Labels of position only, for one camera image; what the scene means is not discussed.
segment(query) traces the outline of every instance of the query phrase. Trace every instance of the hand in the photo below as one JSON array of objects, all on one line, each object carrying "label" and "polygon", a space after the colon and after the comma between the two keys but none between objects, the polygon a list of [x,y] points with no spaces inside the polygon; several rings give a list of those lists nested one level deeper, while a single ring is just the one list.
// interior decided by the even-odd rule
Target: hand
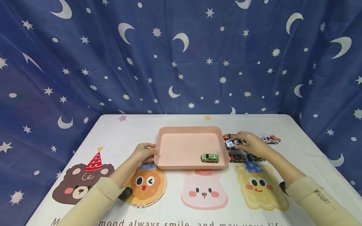
[{"label": "hand", "polygon": [[137,145],[130,158],[135,160],[139,166],[143,162],[153,162],[154,155],[157,154],[155,144],[143,143]]},{"label": "hand", "polygon": [[267,154],[273,151],[269,145],[264,143],[262,140],[260,140],[259,137],[257,137],[253,133],[248,133],[244,131],[240,131],[239,133],[235,134],[230,139],[243,139],[245,140],[248,145],[237,145],[235,146],[236,149],[241,149],[244,151],[247,151],[253,155],[256,155],[261,158],[266,158]]}]

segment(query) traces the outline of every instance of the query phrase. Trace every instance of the toy car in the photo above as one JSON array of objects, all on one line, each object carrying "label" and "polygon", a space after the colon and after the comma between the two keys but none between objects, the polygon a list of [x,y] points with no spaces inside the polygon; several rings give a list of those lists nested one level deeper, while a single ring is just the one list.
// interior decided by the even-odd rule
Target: toy car
[{"label": "toy car", "polygon": [[241,163],[244,163],[247,160],[245,158],[245,155],[243,154],[229,154],[229,159],[230,162],[241,162]]},{"label": "toy car", "polygon": [[262,137],[261,140],[267,144],[278,144],[279,143],[279,141],[277,140],[276,137]]},{"label": "toy car", "polygon": [[266,161],[265,159],[257,157],[257,156],[255,156],[255,155],[253,155],[251,153],[247,154],[247,158],[251,162],[264,162],[264,161]]},{"label": "toy car", "polygon": [[203,154],[203,155],[201,155],[201,161],[218,163],[219,156],[217,154]]},{"label": "toy car", "polygon": [[228,133],[228,134],[224,134],[223,138],[224,138],[224,140],[228,140],[228,139],[232,138],[233,136],[235,136],[235,134]]},{"label": "toy car", "polygon": [[225,146],[228,150],[235,149],[236,145],[247,145],[246,141],[242,139],[231,139],[225,141]]}]

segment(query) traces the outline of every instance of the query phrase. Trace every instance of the green toy car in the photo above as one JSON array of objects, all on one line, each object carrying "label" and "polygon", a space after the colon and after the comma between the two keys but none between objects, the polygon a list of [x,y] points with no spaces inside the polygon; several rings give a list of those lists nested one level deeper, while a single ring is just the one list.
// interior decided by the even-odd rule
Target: green toy car
[{"label": "green toy car", "polygon": [[218,163],[219,156],[217,154],[203,154],[203,155],[201,155],[201,161]]}]

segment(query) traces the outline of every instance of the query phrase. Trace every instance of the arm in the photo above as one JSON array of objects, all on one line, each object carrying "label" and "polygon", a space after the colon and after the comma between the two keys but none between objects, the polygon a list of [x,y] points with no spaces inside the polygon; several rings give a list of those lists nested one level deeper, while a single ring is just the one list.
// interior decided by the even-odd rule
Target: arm
[{"label": "arm", "polygon": [[155,144],[139,144],[132,155],[108,178],[102,177],[96,185],[57,224],[57,226],[97,225],[124,191],[123,185],[142,162],[153,161]]},{"label": "arm", "polygon": [[256,135],[239,132],[232,139],[244,139],[248,146],[236,148],[266,159],[278,171],[287,186],[288,195],[303,208],[316,226],[361,226],[362,224],[332,198],[313,178],[307,177],[283,155]]}]

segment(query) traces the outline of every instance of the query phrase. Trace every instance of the pink tray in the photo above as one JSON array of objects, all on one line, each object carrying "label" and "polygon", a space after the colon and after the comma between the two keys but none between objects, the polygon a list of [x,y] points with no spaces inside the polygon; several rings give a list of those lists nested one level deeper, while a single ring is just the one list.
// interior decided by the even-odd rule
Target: pink tray
[{"label": "pink tray", "polygon": [[[161,170],[217,170],[229,164],[221,129],[216,126],[162,127],[155,164]],[[218,163],[204,163],[202,154],[219,155]]]}]

